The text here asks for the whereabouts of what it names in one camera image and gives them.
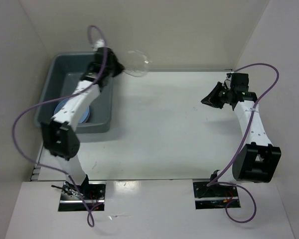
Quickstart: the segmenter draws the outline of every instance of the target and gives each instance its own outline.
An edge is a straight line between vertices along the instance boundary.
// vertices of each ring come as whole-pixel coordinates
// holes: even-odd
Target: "blue plate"
[[[67,99],[61,101],[61,102],[57,105],[57,107],[55,108],[55,110],[54,110],[54,114],[58,113],[58,112],[60,111],[60,109],[62,109],[62,107],[65,105],[65,103],[66,103],[67,101],[68,101]],[[84,112],[84,114],[83,114],[82,117],[80,118],[79,123],[85,123],[85,122],[88,120],[89,116],[90,116],[90,107],[88,107],[88,108],[86,109],[86,111]]]

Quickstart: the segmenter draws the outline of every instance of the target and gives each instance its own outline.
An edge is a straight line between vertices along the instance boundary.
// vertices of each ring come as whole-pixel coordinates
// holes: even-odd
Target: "white panel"
[[[0,239],[3,239],[29,165],[11,140],[17,114],[37,102],[49,64],[42,42],[17,0],[0,0]],[[18,140],[27,154],[35,156],[40,143],[32,114],[21,120]]]
[[[90,50],[89,24],[156,69],[232,68],[267,0],[20,0],[50,56]]]
[[[264,98],[260,113],[266,132],[280,146],[276,178],[295,237],[299,239],[299,0],[271,0],[253,33],[238,67],[266,62],[281,78]],[[250,86],[262,93],[275,79],[266,67],[246,69]]]
[[[6,239],[294,238],[274,183],[246,184],[258,209],[254,220],[241,225],[224,209],[195,210],[192,180],[109,181],[105,210],[93,213],[94,228],[87,225],[87,212],[57,211],[60,192],[51,184],[61,182],[23,183]],[[239,196],[242,208],[229,211],[247,218],[251,200],[243,192]]]
[[[79,138],[83,170],[93,180],[209,178],[223,169],[242,138],[227,105],[200,101],[225,72],[151,72],[114,79],[111,129]],[[58,166],[49,153],[44,163]],[[42,168],[39,180],[64,180]]]

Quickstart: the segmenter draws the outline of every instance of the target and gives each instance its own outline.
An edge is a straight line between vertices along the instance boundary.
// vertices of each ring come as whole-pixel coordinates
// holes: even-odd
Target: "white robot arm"
[[[80,81],[73,93],[75,94],[82,91],[90,84],[90,81]],[[99,85],[93,85],[86,92],[69,99],[63,108],[52,117],[53,121],[60,124],[67,122],[68,125],[72,127],[73,131],[75,131],[84,111],[99,95]],[[81,186],[83,184],[84,180],[87,178],[87,175],[81,167],[78,155],[75,155],[70,159],[56,156],[56,160],[59,162],[61,169],[68,172],[72,176],[76,185]]]
[[[83,93],[70,98],[49,122],[41,122],[43,146],[49,150],[51,155],[55,156],[61,169],[71,175],[75,184],[79,187],[80,193],[84,196],[90,194],[89,178],[83,171],[77,155],[80,141],[75,134],[75,130],[84,111],[101,95],[108,80],[124,70],[113,51],[108,48],[107,52],[106,67],[97,83]],[[96,79],[103,59],[102,47],[95,52],[94,58],[94,61],[87,67],[87,71],[82,75],[73,94],[83,91]],[[68,176],[66,177],[66,183],[70,188],[75,189]]]
[[[239,120],[242,134],[245,134],[254,111],[245,146],[232,165],[232,174],[237,181],[270,182],[281,156],[280,148],[274,147],[267,137],[259,115],[259,105],[254,109],[257,96],[248,91],[248,74],[230,73],[227,76],[231,82],[230,88],[218,82],[201,102],[219,109],[224,104],[230,104]]]

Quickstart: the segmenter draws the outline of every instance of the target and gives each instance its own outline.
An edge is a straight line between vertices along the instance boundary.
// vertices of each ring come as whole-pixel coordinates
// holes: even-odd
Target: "black joint motor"
[[[224,104],[229,104],[234,110],[238,102],[257,100],[256,94],[248,91],[248,74],[229,73],[227,77],[230,80],[230,89],[218,82],[211,93],[201,100],[202,104],[219,109],[222,109]]]
[[[96,79],[98,72],[101,70],[103,57],[104,57],[104,49],[105,47],[100,47],[94,53],[94,61],[90,62],[90,64],[88,65],[86,72],[82,75],[80,79],[81,81],[85,80],[85,81],[93,82]],[[102,75],[100,76],[100,79],[97,81],[100,90],[102,90],[105,86],[107,86],[108,80],[111,77],[115,77],[124,71],[124,66],[121,63],[119,63],[113,50],[111,48],[106,48],[106,49],[107,49],[106,65]]]
[[[51,155],[69,160],[79,151],[80,141],[68,122],[41,123],[43,146],[50,151]]]
[[[279,147],[246,144],[232,166],[237,181],[269,183],[281,157]]]

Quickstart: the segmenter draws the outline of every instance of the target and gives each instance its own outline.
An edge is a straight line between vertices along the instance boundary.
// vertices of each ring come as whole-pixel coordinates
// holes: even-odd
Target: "white wall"
[[[31,166],[11,142],[14,118],[38,101],[50,58],[18,0],[0,0],[0,239],[4,238],[21,182]],[[40,137],[33,114],[20,122],[18,139],[35,155]]]
[[[51,57],[90,50],[86,27],[104,30],[118,55],[149,53],[154,69],[228,69],[268,0],[20,0]]]
[[[275,65],[281,78],[261,102],[260,110],[270,139],[281,147],[276,173],[295,237],[299,239],[299,0],[271,0],[259,21],[238,67],[255,62]],[[255,67],[250,89],[263,92],[275,79],[271,69]]]

